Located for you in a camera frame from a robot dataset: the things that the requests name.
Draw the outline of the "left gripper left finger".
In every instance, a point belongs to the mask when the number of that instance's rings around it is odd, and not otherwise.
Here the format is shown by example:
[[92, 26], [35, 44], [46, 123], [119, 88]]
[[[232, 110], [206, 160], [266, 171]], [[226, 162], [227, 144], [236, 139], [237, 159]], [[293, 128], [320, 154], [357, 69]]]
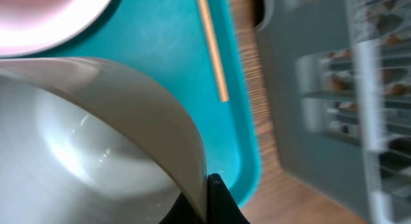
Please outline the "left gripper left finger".
[[203, 221], [184, 194], [180, 193], [170, 211], [159, 224], [203, 224]]

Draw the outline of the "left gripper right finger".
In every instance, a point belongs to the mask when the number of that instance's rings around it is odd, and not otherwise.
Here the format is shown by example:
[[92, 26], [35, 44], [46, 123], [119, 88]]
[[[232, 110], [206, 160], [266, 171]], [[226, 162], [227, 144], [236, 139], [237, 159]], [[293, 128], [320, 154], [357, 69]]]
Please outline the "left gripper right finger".
[[207, 223], [250, 224], [217, 173], [207, 179]]

